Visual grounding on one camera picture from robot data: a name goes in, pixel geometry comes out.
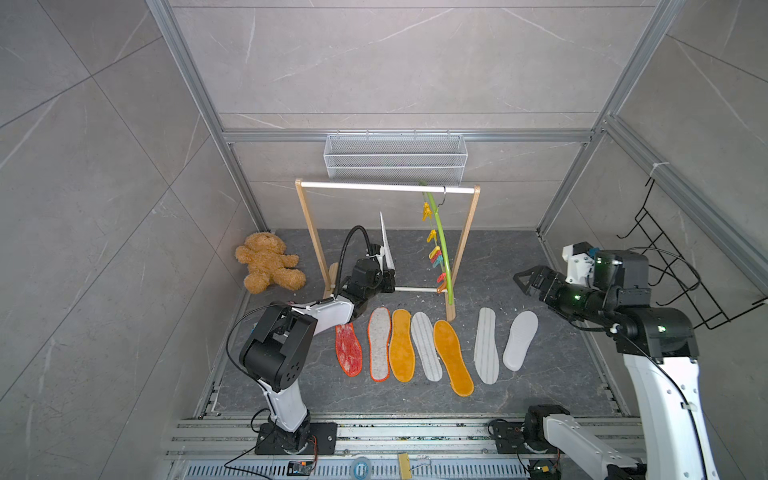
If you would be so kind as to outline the white striped insole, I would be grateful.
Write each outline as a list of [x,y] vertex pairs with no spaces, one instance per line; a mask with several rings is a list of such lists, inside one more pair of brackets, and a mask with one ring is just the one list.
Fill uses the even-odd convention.
[[495,339],[495,312],[488,307],[479,310],[473,361],[480,380],[493,385],[499,376],[499,358]]
[[443,369],[435,347],[433,324],[425,313],[413,314],[410,333],[426,378],[431,382],[440,381]]

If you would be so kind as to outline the green clip hanger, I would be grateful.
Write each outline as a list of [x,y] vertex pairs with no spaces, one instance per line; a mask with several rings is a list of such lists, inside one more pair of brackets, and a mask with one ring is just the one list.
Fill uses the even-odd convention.
[[445,237],[445,231],[443,228],[442,220],[440,217],[440,207],[445,203],[447,196],[447,187],[442,187],[442,200],[440,203],[435,201],[432,192],[423,192],[423,201],[430,204],[433,216],[426,221],[430,221],[432,229],[436,229],[438,233],[438,243],[434,244],[435,248],[429,254],[430,262],[433,268],[439,267],[442,271],[437,280],[437,291],[439,293],[445,293],[447,304],[449,306],[455,305],[454,296],[454,281],[452,270],[450,266],[449,255],[447,251],[447,242]]

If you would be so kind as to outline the orange fuzzy insole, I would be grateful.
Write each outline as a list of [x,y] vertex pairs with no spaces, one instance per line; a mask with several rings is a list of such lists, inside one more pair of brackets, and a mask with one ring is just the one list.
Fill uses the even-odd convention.
[[474,392],[474,383],[461,353],[458,336],[446,320],[438,320],[433,328],[436,350],[450,379],[452,390],[460,397]]

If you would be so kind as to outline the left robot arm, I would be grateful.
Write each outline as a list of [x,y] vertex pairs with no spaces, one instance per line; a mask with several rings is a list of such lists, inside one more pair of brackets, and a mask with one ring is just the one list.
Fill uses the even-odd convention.
[[[348,245],[361,233],[366,255],[351,274],[341,269]],[[230,362],[262,390],[274,436],[288,452],[301,451],[310,440],[311,416],[302,400],[298,378],[314,336],[357,319],[368,301],[379,293],[395,291],[395,268],[389,246],[370,241],[367,230],[356,225],[347,233],[338,262],[335,288],[330,297],[308,304],[273,302],[251,310],[239,321],[259,313],[249,337]]]

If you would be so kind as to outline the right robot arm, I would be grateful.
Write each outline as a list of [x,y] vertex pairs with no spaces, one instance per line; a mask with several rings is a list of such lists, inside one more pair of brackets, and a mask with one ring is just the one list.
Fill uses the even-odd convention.
[[564,247],[567,271],[539,265],[514,274],[521,291],[582,331],[610,337],[629,372],[645,457],[620,453],[559,405],[528,409],[522,430],[532,452],[555,449],[593,479],[716,479],[719,474],[699,394],[699,348],[691,320],[651,304],[651,265],[642,247]]

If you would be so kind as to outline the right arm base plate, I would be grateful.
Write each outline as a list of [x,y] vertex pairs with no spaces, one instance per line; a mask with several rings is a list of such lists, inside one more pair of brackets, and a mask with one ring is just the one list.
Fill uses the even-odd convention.
[[492,419],[487,423],[488,434],[498,454],[532,454],[535,450],[527,442],[523,422]]

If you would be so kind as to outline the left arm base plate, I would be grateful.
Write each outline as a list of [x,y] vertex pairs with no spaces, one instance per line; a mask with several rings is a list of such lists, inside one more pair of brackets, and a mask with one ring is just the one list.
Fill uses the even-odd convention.
[[338,424],[305,422],[296,432],[287,432],[272,423],[262,423],[254,449],[256,455],[332,455],[335,453]]

